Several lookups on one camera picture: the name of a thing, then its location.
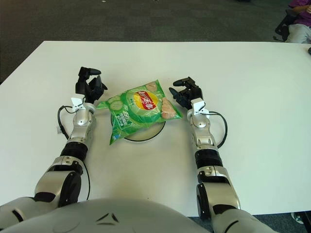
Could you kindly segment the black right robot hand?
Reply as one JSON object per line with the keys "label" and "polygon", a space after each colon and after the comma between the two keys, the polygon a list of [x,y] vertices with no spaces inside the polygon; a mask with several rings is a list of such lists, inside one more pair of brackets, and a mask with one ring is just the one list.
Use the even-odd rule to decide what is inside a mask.
{"label": "black right robot hand", "polygon": [[173,86],[183,86],[185,89],[177,91],[170,87],[169,91],[172,94],[176,102],[187,110],[191,109],[191,101],[197,98],[203,99],[202,90],[195,84],[195,81],[191,77],[177,80],[173,82]]}

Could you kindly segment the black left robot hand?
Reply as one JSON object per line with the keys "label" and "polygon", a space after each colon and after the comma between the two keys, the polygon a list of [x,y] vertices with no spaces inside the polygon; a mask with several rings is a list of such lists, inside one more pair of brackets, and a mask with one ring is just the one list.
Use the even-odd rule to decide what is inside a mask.
{"label": "black left robot hand", "polygon": [[85,96],[85,102],[94,103],[108,88],[102,83],[101,71],[94,68],[81,67],[75,93]]}

